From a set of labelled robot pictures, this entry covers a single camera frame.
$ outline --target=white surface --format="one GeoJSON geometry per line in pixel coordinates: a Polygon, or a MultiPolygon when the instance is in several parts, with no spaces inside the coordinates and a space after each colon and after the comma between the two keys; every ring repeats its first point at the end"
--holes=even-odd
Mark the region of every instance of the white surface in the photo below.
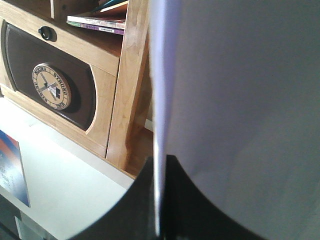
{"type": "Polygon", "coordinates": [[[175,82],[177,26],[180,1],[153,0],[150,2],[150,61],[154,99],[154,217],[155,233],[160,234],[160,212],[166,178],[166,144],[175,82]]]}
{"type": "Polygon", "coordinates": [[[31,207],[2,187],[0,194],[57,239],[94,223],[133,182],[4,98],[0,112],[0,129],[20,145],[31,207]]]}
{"type": "Polygon", "coordinates": [[[319,240],[319,1],[182,0],[180,23],[168,154],[255,233],[319,240]]]}

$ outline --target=book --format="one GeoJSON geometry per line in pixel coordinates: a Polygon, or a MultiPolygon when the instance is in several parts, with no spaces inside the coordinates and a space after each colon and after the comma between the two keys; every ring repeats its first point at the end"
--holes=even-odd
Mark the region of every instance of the book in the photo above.
{"type": "Polygon", "coordinates": [[[127,0],[127,1],[121,2],[119,4],[103,8],[103,9],[100,10],[100,12],[101,13],[108,12],[108,14],[112,13],[113,15],[115,15],[115,14],[123,14],[123,13],[127,12],[128,3],[129,3],[129,1],[127,0]]]}
{"type": "Polygon", "coordinates": [[[125,29],[126,19],[119,19],[118,17],[94,17],[90,12],[67,16],[67,21],[81,24],[89,24],[114,29],[125,29]]]}
{"type": "Polygon", "coordinates": [[[93,9],[91,12],[96,12],[96,11],[99,11],[101,9],[105,9],[105,8],[120,4],[120,3],[125,2],[125,1],[126,0],[106,0],[106,1],[102,2],[101,4],[99,4],[99,6],[96,7],[95,9],[93,9]]]}
{"type": "Polygon", "coordinates": [[[107,33],[112,33],[112,34],[123,35],[125,33],[125,31],[123,29],[117,29],[117,28],[112,28],[112,27],[90,25],[90,24],[80,23],[80,22],[75,22],[75,21],[66,21],[66,23],[69,25],[78,27],[78,28],[91,29],[91,30],[107,32],[107,33]]]}

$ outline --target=light wood trim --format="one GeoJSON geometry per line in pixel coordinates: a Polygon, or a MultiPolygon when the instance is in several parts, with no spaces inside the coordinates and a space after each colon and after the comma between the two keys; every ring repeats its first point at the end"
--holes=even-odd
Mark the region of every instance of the light wood trim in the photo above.
{"type": "Polygon", "coordinates": [[[99,48],[96,45],[92,45],[90,42],[57,27],[53,23],[50,23],[52,20],[44,20],[4,0],[0,0],[0,17],[41,40],[43,39],[38,33],[40,27],[48,26],[54,29],[57,35],[56,41],[46,41],[46,43],[85,63],[97,66],[111,75],[117,76],[119,66],[119,57],[117,55],[99,48]]]}
{"type": "Polygon", "coordinates": [[[71,122],[63,119],[18,91],[14,92],[7,87],[1,87],[1,91],[6,98],[13,101],[18,107],[78,143],[83,148],[93,152],[97,156],[105,156],[106,146],[98,144],[96,141],[88,137],[85,131],[76,127],[71,122]]]}
{"type": "Polygon", "coordinates": [[[149,26],[147,0],[130,0],[116,84],[109,144],[106,158],[125,169],[130,156],[130,132],[148,54],[149,26]]]}
{"type": "Polygon", "coordinates": [[[130,132],[130,138],[137,135],[146,125],[150,102],[152,97],[151,78],[149,56],[146,59],[145,68],[143,72],[142,82],[140,85],[138,101],[136,103],[134,120],[130,132]]]}
{"type": "Polygon", "coordinates": [[[92,124],[86,131],[86,135],[107,148],[116,78],[95,66],[90,67],[95,83],[96,107],[92,124]]]}
{"type": "Polygon", "coordinates": [[[8,76],[8,73],[7,73],[7,68],[6,68],[6,65],[5,65],[5,60],[4,58],[6,57],[6,50],[2,48],[2,46],[4,45],[4,42],[5,39],[5,28],[4,28],[4,25],[6,24],[6,22],[4,21],[3,18],[0,17],[0,33],[1,33],[1,37],[0,37],[0,48],[1,48],[1,56],[0,56],[0,85],[4,85],[10,89],[14,89],[11,82],[10,82],[10,79],[9,79],[9,76],[8,76]]]}

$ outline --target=stack of books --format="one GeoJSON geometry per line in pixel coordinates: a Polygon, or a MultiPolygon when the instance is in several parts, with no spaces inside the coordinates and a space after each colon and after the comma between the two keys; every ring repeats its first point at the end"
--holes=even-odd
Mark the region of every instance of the stack of books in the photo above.
{"type": "Polygon", "coordinates": [[[78,28],[123,35],[126,27],[128,0],[100,0],[90,12],[67,16],[66,23],[78,28]]]}

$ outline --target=black object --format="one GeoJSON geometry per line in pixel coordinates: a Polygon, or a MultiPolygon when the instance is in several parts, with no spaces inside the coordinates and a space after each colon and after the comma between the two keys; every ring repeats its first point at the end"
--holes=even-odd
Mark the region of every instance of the black object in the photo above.
{"type": "MultiPolygon", "coordinates": [[[[166,240],[263,240],[215,207],[190,180],[175,156],[167,156],[162,213],[166,240]]],[[[126,194],[100,220],[72,240],[157,240],[153,159],[149,157],[126,194]]]]}
{"type": "Polygon", "coordinates": [[[96,110],[96,88],[90,66],[11,24],[6,26],[5,41],[2,43],[8,75],[11,75],[15,89],[87,130],[96,110]],[[32,73],[34,67],[41,63],[48,63],[65,76],[72,96],[71,104],[66,109],[50,107],[37,93],[32,73]]]}
{"type": "Polygon", "coordinates": [[[39,28],[38,33],[40,33],[41,37],[46,41],[51,40],[53,36],[51,28],[48,26],[42,26],[39,28]]]}

